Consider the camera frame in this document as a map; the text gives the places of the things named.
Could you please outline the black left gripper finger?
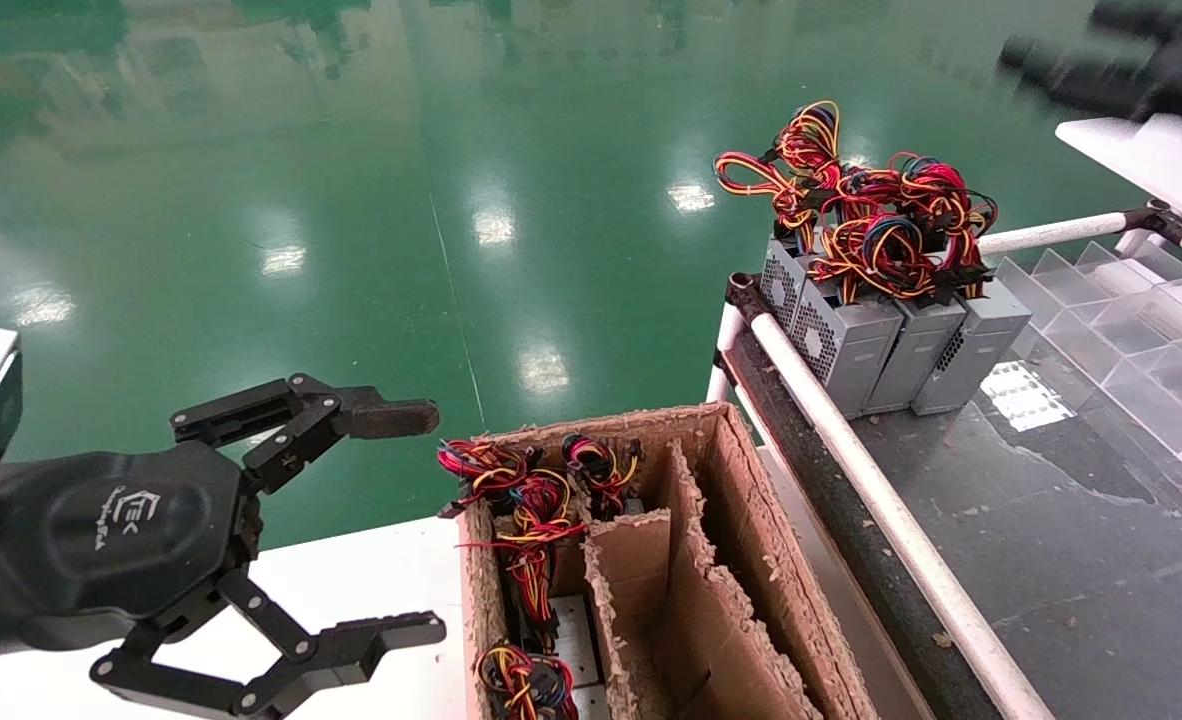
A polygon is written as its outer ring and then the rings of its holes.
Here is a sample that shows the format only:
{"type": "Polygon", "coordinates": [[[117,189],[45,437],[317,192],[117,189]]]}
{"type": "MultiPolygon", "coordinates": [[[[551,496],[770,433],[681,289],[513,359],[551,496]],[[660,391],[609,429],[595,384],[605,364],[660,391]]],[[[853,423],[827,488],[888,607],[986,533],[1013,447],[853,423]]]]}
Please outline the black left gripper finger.
{"type": "Polygon", "coordinates": [[[431,611],[353,620],[309,634],[243,570],[225,571],[203,598],[233,607],[279,651],[249,682],[157,664],[169,638],[157,620],[142,621],[91,669],[95,685],[126,702],[201,719],[285,719],[323,690],[370,682],[387,653],[436,644],[444,621],[431,611]]]}
{"type": "Polygon", "coordinates": [[[439,423],[430,398],[387,400],[372,385],[332,387],[307,374],[186,407],[171,419],[178,443],[221,448],[265,433],[243,455],[248,495],[272,495],[340,439],[428,436],[439,423]]]}

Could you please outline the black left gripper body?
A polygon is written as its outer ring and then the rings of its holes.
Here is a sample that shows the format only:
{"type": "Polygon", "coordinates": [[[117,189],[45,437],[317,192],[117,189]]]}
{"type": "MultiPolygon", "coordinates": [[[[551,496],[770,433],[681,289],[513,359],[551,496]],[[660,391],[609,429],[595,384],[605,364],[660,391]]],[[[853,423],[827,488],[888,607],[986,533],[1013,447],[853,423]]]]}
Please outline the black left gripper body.
{"type": "Polygon", "coordinates": [[[188,638],[256,557],[243,471],[201,442],[0,468],[0,653],[74,651],[157,625],[188,638]]]}

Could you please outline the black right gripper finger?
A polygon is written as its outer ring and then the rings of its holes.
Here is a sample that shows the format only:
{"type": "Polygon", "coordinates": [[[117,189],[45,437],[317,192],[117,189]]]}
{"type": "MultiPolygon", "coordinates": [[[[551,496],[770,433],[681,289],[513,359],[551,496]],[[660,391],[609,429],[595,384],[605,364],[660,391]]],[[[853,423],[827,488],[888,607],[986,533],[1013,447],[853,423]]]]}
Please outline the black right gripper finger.
{"type": "Polygon", "coordinates": [[[1091,28],[1129,37],[1178,37],[1182,6],[1098,1],[1091,9],[1091,28]]]}
{"type": "Polygon", "coordinates": [[[1013,37],[1004,43],[996,69],[1015,77],[1019,87],[1038,92],[1061,108],[1085,113],[1152,110],[1152,83],[1136,64],[1059,56],[1030,38],[1013,37]]]}

